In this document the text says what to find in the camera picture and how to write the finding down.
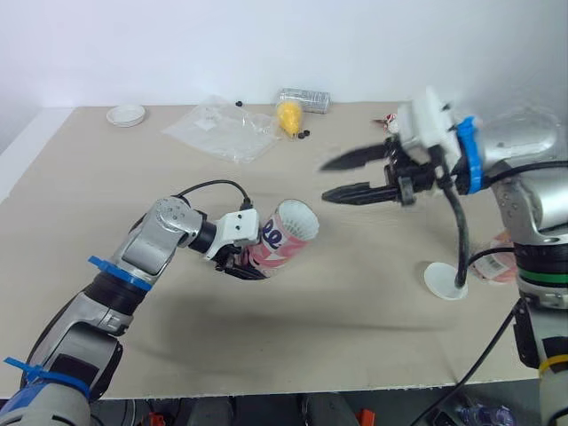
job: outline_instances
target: pink paper cup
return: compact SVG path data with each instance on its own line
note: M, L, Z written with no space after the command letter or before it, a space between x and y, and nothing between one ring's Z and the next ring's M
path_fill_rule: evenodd
M313 240L319 228L318 218L305 203L285 200L264 224L260 242L248 247L248 261L270 275Z

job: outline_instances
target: white table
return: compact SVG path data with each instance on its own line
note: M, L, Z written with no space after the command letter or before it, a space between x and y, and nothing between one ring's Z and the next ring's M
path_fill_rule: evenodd
M25 359L45 324L109 257L159 197L213 178L245 186L266 218L286 198L309 203L319 237L274 278L245 282L214 272L189 250L135 313L107 398L346 391L454 383L485 348L517 298L513 286L469 278L469 295L446 302L422 282L428 262L456 262L457 232L445 199L338 206L320 200L338 185L382 180L382 164L318 173L327 159L383 139L370 120L394 104L333 105L309 114L303 141L281 140L248 165L217 160L161 134L189 106L149 107L118 129L107 108L76 109L0 204L2 353ZM246 106L270 111L268 106ZM219 185L195 193L211 218L238 207ZM472 241L501 230L489 192L462 199ZM0 397L20 371L0 368ZM473 382L533 378L512 331Z

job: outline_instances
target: blue cable tie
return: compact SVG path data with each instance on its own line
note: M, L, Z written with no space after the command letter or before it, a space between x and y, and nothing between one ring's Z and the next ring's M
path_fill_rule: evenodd
M102 272L110 273L114 275L116 278L120 278L123 281L132 284L135 287L138 287L144 291L150 291L152 286L148 284L146 281L135 277L129 272L124 271L123 269L119 268L115 264L111 264L107 260L99 259L96 256L89 257L89 263L94 264L97 266Z
M83 393L83 395L89 399L90 391L89 386L83 380L79 380L70 375L63 375L62 373L52 373L50 371L45 371L42 366L32 367L25 362L18 361L17 359L8 357L4 362L10 366L19 368L26 374L26 380L30 383L36 379L44 379L49 381L54 381L58 383L70 384L74 388L77 388Z
M468 193L476 193L483 186L483 168L481 167L481 158L477 152L477 144L475 140L476 128L473 125L474 117L467 117L463 122L458 124L457 134L460 138L463 149L468 159L469 167L469 189Z

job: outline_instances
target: white round base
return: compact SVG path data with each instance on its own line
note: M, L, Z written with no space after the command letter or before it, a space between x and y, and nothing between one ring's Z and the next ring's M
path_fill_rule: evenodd
M468 284L462 288L456 288L454 284L457 270L450 264L434 262L429 264L424 271L426 287L432 293L444 300L460 300L468 295Z

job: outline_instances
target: clear plastic bag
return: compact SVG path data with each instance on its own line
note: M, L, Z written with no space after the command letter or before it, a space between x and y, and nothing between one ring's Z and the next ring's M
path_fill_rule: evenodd
M278 121L210 97L162 132L232 162L252 162L278 140Z

